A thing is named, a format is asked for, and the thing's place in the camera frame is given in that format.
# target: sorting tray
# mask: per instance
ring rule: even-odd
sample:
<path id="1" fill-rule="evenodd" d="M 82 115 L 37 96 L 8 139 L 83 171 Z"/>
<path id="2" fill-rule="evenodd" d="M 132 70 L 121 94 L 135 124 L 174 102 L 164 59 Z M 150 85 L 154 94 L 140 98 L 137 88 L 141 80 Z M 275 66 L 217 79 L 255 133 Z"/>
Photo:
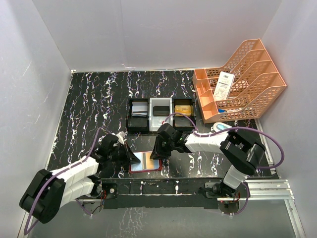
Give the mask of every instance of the sorting tray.
<path id="1" fill-rule="evenodd" d="M 216 101 L 221 71 L 235 74 L 235 79 L 229 98 Z M 259 118 L 286 87 L 260 39 L 244 41 L 222 67 L 195 69 L 193 83 L 204 123 Z"/>

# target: black marble surface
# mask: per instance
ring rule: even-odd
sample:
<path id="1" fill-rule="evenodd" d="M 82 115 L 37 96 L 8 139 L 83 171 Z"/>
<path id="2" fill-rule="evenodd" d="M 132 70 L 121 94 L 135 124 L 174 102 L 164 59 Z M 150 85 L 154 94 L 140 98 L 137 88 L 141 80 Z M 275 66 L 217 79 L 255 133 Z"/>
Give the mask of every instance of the black marble surface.
<path id="1" fill-rule="evenodd" d="M 60 125 L 53 145 L 48 170 L 54 170 L 82 158 L 90 149 L 98 127 L 114 133 L 126 131 L 125 117 L 129 98 L 177 97 L 195 98 L 192 84 L 193 71 L 134 71 L 75 73 L 66 99 Z M 196 104 L 197 127 L 209 132 L 212 124 L 203 124 Z M 226 122 L 229 125 L 256 128 L 255 121 Z M 152 151 L 155 135 L 129 134 L 127 143 L 133 152 Z M 118 178 L 222 178 L 230 167 L 222 154 L 172 152 L 163 161 L 162 171 L 130 174 L 125 168 L 112 163 L 99 174 L 104 179 Z M 263 158 L 261 166 L 268 166 Z M 256 177 L 271 177 L 270 170 L 257 171 Z"/>

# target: purple cable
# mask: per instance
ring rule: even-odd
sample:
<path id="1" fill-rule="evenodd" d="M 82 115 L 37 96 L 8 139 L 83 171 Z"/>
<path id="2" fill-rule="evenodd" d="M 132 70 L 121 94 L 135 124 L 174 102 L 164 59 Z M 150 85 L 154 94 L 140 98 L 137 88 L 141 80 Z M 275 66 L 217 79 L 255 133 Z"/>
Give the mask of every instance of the purple cable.
<path id="1" fill-rule="evenodd" d="M 88 211 L 86 208 L 84 208 L 84 206 L 80 203 L 80 201 L 79 201 L 78 199 L 75 199 L 75 200 L 76 200 L 76 202 L 78 203 L 78 205 L 81 207 L 81 209 L 83 209 L 84 212 L 85 212 L 87 215 L 89 215 L 89 216 L 92 216 L 92 215 L 93 215 L 90 211 Z"/>
<path id="2" fill-rule="evenodd" d="M 195 130 L 198 131 L 198 128 L 196 127 L 195 123 L 194 123 L 188 116 L 186 116 L 186 115 L 183 114 L 183 113 L 172 113 L 172 114 L 170 114 L 167 118 L 165 118 L 165 120 L 163 121 L 163 123 L 164 123 L 165 121 L 167 121 L 171 116 L 176 115 L 176 114 L 179 114 L 179 115 L 182 115 L 183 117 L 186 117 L 186 118 L 191 122 L 191 124 L 194 126 Z"/>
<path id="3" fill-rule="evenodd" d="M 247 207 L 247 204 L 248 204 L 248 201 L 249 201 L 249 196 L 250 196 L 249 187 L 246 186 L 244 183 L 242 183 L 242 185 L 243 185 L 244 187 L 246 187 L 246 190 L 247 190 L 247 198 L 246 198 L 246 202 L 244 203 L 243 207 L 242 207 L 239 211 L 237 211 L 237 213 L 235 213 L 235 215 L 238 215 L 238 214 L 240 214 L 241 212 L 243 212 L 243 210 Z"/>
<path id="4" fill-rule="evenodd" d="M 210 136 L 218 135 L 218 134 L 223 133 L 225 131 L 241 129 L 241 130 L 253 131 L 253 132 L 256 132 L 258 134 L 264 135 L 265 137 L 269 138 L 271 141 L 273 141 L 277 145 L 277 147 L 281 151 L 281 159 L 276 165 L 267 166 L 267 167 L 263 167 L 263 166 L 258 167 L 258 169 L 260 169 L 260 170 L 263 170 L 263 169 L 274 169 L 274 168 L 280 166 L 283 163 L 283 161 L 284 161 L 285 154 L 284 154 L 284 150 L 283 150 L 282 146 L 273 137 L 271 137 L 269 134 L 267 134 L 267 133 L 265 133 L 263 131 L 256 130 L 256 129 L 253 129 L 253 128 L 248 128 L 248 127 L 235 126 L 235 127 L 223 129 L 221 131 L 218 131 L 218 132 L 215 132 L 215 133 L 212 133 L 212 134 L 199 134 L 199 133 L 197 133 L 198 129 L 197 129 L 195 123 L 188 116 L 186 116 L 186 115 L 184 115 L 182 113 L 172 113 L 171 115 L 169 115 L 165 119 L 165 121 L 168 120 L 172 115 L 175 115 L 175 114 L 180 114 L 180 115 L 186 117 L 191 122 L 191 124 L 194 126 L 194 128 L 196 130 L 196 131 L 194 131 L 194 135 L 199 136 L 199 137 L 210 137 Z"/>
<path id="5" fill-rule="evenodd" d="M 33 204 L 32 204 L 32 207 L 31 207 L 29 216 L 28 216 L 28 218 L 27 218 L 27 220 L 26 220 L 26 224 L 25 224 L 25 227 L 24 227 L 24 235 L 25 235 L 25 236 L 26 236 L 27 234 L 29 234 L 29 232 L 35 227 L 35 225 L 36 225 L 37 222 L 38 222 L 38 220 L 36 220 L 36 221 L 32 224 L 32 226 L 28 229 L 28 227 L 29 227 L 29 225 L 30 225 L 30 221 L 31 221 L 32 214 L 33 214 L 34 209 L 35 209 L 35 206 L 36 206 L 37 202 L 39 201 L 40 196 L 42 195 L 42 193 L 43 193 L 43 191 L 45 190 L 45 188 L 50 184 L 50 182 L 51 182 L 54 178 L 56 178 L 57 176 L 61 175 L 61 174 L 64 173 L 64 172 L 70 170 L 71 168 L 76 167 L 76 166 L 82 164 L 83 162 L 85 162 L 85 161 L 88 159 L 88 157 L 91 155 L 91 153 L 92 153 L 92 151 L 93 151 L 93 149 L 94 149 L 95 143 L 96 143 L 96 141 L 97 141 L 98 133 L 99 133 L 99 131 L 100 131 L 101 129 L 104 129 L 107 133 L 111 134 L 111 132 L 109 132 L 106 128 L 104 128 L 104 127 L 102 127 L 102 126 L 99 127 L 99 128 L 97 129 L 97 132 L 96 132 L 96 135 L 95 135 L 95 139 L 94 139 L 94 141 L 93 141 L 93 144 L 92 144 L 92 146 L 91 146 L 91 148 L 90 148 L 90 150 L 89 150 L 87 156 L 86 156 L 81 162 L 78 162 L 78 163 L 76 163 L 76 164 L 74 164 L 74 165 L 72 165 L 72 166 L 70 166 L 70 167 L 67 167 L 66 169 L 64 169 L 64 170 L 58 172 L 57 174 L 53 175 L 52 177 L 50 177 L 50 178 L 45 182 L 45 184 L 43 185 L 43 187 L 41 187 L 41 189 L 40 189 L 38 195 L 37 195 L 36 198 L 34 199 L 34 202 L 33 202 Z"/>

